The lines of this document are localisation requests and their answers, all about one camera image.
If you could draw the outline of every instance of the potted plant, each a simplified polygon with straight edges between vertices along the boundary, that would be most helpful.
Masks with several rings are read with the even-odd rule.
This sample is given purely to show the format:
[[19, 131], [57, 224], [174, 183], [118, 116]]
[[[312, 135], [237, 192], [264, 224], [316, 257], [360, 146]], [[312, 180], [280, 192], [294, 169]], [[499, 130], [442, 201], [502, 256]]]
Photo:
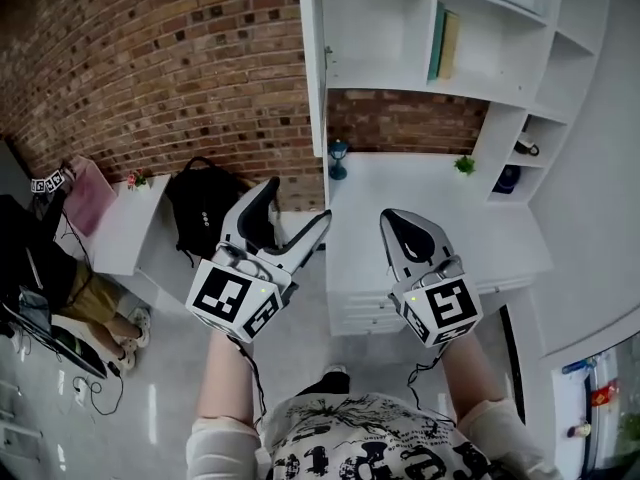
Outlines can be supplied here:
[[476, 170], [476, 161], [467, 155], [458, 158], [453, 165], [458, 172], [466, 174], [467, 176]]
[[132, 171], [131, 174], [127, 177], [127, 188], [129, 190], [149, 190], [151, 187], [149, 186], [149, 180], [147, 177], [142, 174], [142, 169], [138, 169], [137, 171]]

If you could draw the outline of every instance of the book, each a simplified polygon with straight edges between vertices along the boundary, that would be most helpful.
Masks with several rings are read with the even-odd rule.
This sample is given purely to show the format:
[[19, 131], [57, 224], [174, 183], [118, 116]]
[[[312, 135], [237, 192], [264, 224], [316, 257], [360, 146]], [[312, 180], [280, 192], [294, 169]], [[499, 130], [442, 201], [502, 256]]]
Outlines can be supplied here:
[[448, 80], [453, 74], [453, 60], [456, 55], [459, 31], [460, 17], [451, 11], [445, 11], [444, 37], [442, 39], [442, 52], [440, 54], [438, 78]]
[[438, 78], [438, 68], [440, 67], [440, 54], [442, 53], [442, 34], [444, 32], [445, 8], [442, 2], [438, 2], [436, 9], [436, 23], [433, 30], [433, 46], [431, 48], [431, 60], [429, 62], [429, 73], [427, 80]]

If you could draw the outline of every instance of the table lamp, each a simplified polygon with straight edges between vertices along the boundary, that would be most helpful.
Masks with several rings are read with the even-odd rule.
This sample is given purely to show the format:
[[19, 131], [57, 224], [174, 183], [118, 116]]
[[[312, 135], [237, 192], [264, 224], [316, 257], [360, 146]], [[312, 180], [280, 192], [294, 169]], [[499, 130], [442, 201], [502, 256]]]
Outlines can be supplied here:
[[347, 170], [342, 166], [340, 161], [347, 155], [349, 144], [339, 140], [329, 145], [329, 154], [336, 163], [329, 167], [329, 176], [334, 180], [343, 180], [347, 177]]

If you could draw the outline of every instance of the white t-shirt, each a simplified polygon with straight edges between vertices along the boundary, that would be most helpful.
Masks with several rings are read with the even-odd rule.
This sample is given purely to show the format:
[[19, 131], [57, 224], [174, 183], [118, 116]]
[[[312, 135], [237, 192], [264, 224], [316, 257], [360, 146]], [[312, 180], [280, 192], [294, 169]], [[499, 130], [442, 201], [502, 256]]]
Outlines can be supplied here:
[[[501, 470], [522, 480], [562, 478], [509, 400], [481, 403], [456, 429], [442, 415], [379, 394], [302, 395], [276, 408], [263, 443], [266, 460], [257, 460], [253, 429], [200, 419], [187, 443], [187, 478], [490, 480]], [[262, 475], [259, 462], [266, 462]]]

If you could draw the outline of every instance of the white cabinet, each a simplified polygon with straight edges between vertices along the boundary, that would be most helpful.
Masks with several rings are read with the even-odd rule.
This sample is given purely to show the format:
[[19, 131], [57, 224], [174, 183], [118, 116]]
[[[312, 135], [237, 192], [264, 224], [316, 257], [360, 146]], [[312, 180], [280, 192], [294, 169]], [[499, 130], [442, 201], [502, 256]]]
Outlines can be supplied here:
[[[401, 324], [393, 308], [379, 306], [393, 284], [378, 226], [385, 208], [416, 211], [441, 225], [481, 293], [526, 286], [552, 268], [527, 205], [587, 94], [608, 0], [535, 1], [542, 4], [531, 11], [517, 0], [300, 0], [313, 146], [324, 159], [326, 205], [334, 215], [326, 240], [333, 332], [391, 332]], [[451, 78], [427, 81], [438, 2], [459, 17], [458, 43]], [[473, 153], [477, 171], [462, 179], [449, 156], [349, 154], [347, 179], [329, 180], [331, 89], [491, 102]], [[537, 157], [514, 151], [525, 123]], [[521, 169], [520, 182], [511, 194], [494, 193], [507, 165]], [[368, 302], [356, 303], [362, 297]]]

